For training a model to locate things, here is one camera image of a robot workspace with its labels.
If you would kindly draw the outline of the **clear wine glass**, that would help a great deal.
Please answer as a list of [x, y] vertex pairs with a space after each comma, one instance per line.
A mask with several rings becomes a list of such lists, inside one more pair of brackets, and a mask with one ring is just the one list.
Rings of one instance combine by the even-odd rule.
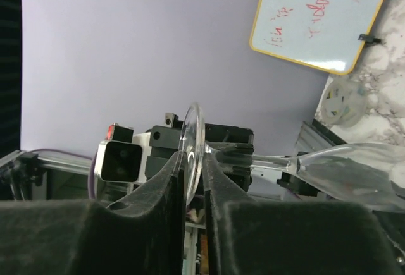
[[284, 172], [341, 201], [373, 211], [404, 212], [404, 148], [378, 143], [343, 144], [295, 157], [248, 155], [212, 148], [198, 103], [187, 110], [178, 151], [187, 162], [186, 202], [193, 199], [205, 155], [218, 163]]

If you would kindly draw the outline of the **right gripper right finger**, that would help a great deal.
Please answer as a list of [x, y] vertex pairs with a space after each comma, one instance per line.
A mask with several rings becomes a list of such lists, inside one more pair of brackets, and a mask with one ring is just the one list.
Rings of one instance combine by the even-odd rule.
[[257, 201], [202, 160], [211, 274], [400, 274], [376, 217], [358, 204]]

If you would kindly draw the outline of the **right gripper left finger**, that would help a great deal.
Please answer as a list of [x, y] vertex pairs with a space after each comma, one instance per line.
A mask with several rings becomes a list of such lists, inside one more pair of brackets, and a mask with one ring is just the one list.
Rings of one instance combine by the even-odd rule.
[[120, 200], [1, 204], [2, 274], [181, 274], [180, 154]]

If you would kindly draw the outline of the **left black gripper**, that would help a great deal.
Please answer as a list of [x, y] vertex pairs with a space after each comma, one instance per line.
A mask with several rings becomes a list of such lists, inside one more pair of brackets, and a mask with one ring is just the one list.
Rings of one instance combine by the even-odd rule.
[[[147, 157], [145, 176], [152, 178], [166, 164], [169, 158], [178, 150], [180, 130], [183, 121], [174, 113], [165, 114], [163, 126], [154, 126], [151, 133], [149, 146], [151, 153]], [[206, 124], [206, 141], [214, 149], [221, 151], [230, 150], [242, 154], [254, 152], [254, 133], [248, 128]], [[248, 191], [252, 183], [251, 170], [242, 166], [222, 166], [222, 171], [241, 189]]]

